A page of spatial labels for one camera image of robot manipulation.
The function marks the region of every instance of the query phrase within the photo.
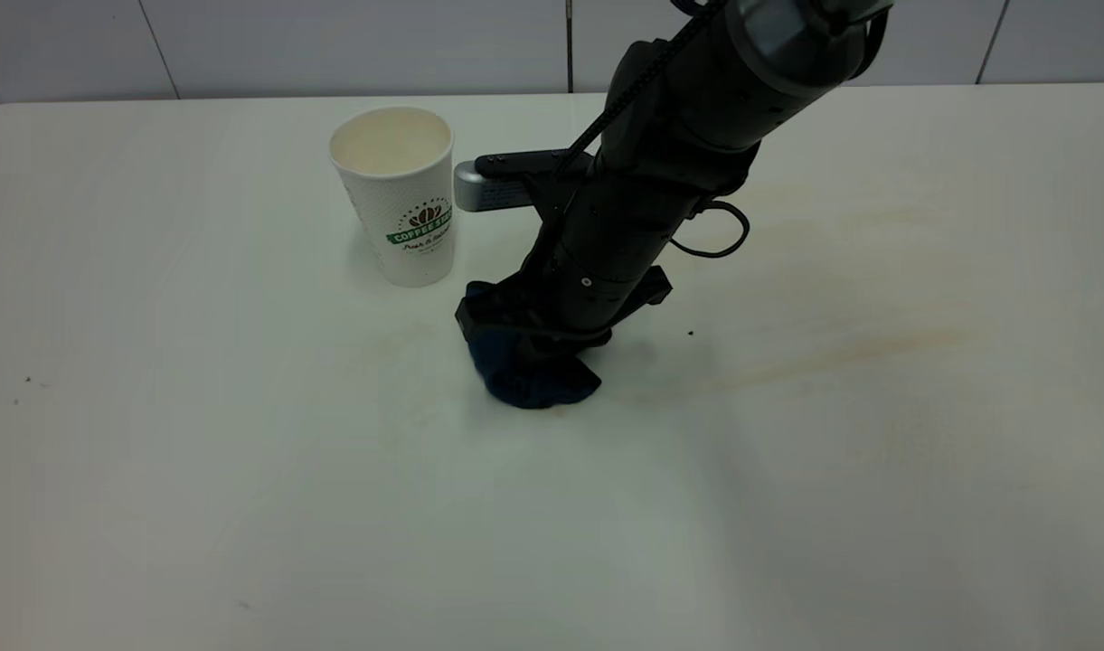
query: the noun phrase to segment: coffee cup logo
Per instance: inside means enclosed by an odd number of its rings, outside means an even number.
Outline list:
[[[452,222],[452,204],[444,198],[431,199],[412,207],[399,218],[402,231],[388,235],[391,244],[402,244],[407,248],[431,247],[447,234]]]

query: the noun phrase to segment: cable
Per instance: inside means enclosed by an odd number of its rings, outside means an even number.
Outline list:
[[[716,209],[716,210],[725,211],[725,212],[732,214],[733,217],[736,217],[736,220],[739,220],[739,222],[741,222],[741,226],[742,226],[741,238],[739,238],[731,247],[724,248],[724,250],[722,250],[722,252],[715,252],[715,253],[712,253],[712,252],[698,252],[696,248],[689,248],[689,247],[683,246],[683,244],[680,244],[676,239],[668,239],[668,242],[671,243],[673,247],[680,248],[680,250],[684,252],[686,254],[693,255],[693,256],[697,256],[697,257],[716,258],[716,257],[730,256],[730,255],[733,255],[734,253],[736,253],[736,249],[741,247],[741,244],[745,243],[745,238],[749,238],[749,232],[752,231],[752,226],[749,223],[749,217],[746,217],[745,213],[741,212],[741,209],[737,209],[737,206],[732,205],[732,203],[725,203],[725,202],[712,202],[712,203],[709,203],[709,205],[708,205],[707,209],[700,211],[697,214],[702,214],[704,211],[707,211],[709,209]]]
[[[885,28],[888,24],[890,24],[890,11],[888,11],[888,8],[885,11],[873,17],[869,22],[869,32],[866,33],[866,57],[862,58],[861,66],[852,74],[852,77],[849,77],[850,79],[866,74],[869,66],[873,65],[877,54],[882,50],[882,42],[885,41]]]
[[[701,4],[697,0],[672,0],[672,6],[689,17],[696,17],[701,8]]]
[[[580,138],[576,138],[576,141],[573,142],[572,147],[567,149],[567,153],[564,153],[564,157],[560,159],[560,164],[556,166],[555,172],[552,174],[554,174],[554,177],[562,177],[565,170],[572,166],[572,162],[575,162],[576,159],[580,158],[580,153],[584,152],[584,149],[587,148],[588,145],[592,145],[592,140],[596,140],[596,137],[601,135],[601,132],[604,132],[604,129],[608,128],[609,124],[613,124],[617,117],[620,117],[620,114],[625,111],[625,108],[630,107],[631,103],[635,103],[639,94],[644,92],[644,88],[647,87],[652,79],[659,77],[659,74],[664,72],[664,68],[672,62],[672,58],[675,58],[677,54],[684,49],[684,45],[688,45],[688,42],[696,38],[697,34],[699,34],[700,31],[708,25],[708,23],[712,20],[712,17],[716,15],[716,13],[720,12],[726,3],[729,3],[729,0],[709,0],[708,4],[704,4],[703,8],[700,9],[700,12],[698,12],[696,17],[692,17],[692,20],[688,21],[684,26],[680,29],[680,32],[677,32],[676,36],[672,36],[671,41],[668,41],[667,45],[665,45],[664,49],[660,50],[660,53],[651,60],[651,63],[647,64],[646,68],[639,73],[638,77],[636,77],[633,83],[629,83],[629,85],[625,87],[625,90],[623,90],[620,95],[617,95],[617,98],[613,99],[612,103],[608,104],[608,107],[604,108],[604,113],[602,113],[601,116],[592,120],[592,125],[588,125],[588,128],[585,128],[584,132],[581,132]]]

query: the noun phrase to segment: dark blue rag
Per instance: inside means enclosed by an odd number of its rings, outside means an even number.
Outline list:
[[[467,296],[480,289],[467,286]],[[519,334],[488,331],[467,343],[487,391],[519,408],[548,408],[581,403],[601,386],[601,378],[575,357],[555,357],[520,369],[514,360]]]

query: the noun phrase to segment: white paper cup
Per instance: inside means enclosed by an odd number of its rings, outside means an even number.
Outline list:
[[[454,260],[452,128],[413,107],[374,108],[331,136],[331,162],[382,276],[422,288]]]

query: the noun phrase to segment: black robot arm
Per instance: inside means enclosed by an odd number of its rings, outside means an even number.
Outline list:
[[[762,138],[869,67],[892,0],[675,3],[692,20],[627,50],[604,113],[571,148],[476,161],[486,180],[522,183],[542,226],[518,273],[460,301],[468,341],[520,333],[526,365],[576,354],[671,291],[651,264],[684,218],[731,210],[746,235],[743,214],[714,199],[745,182]]]

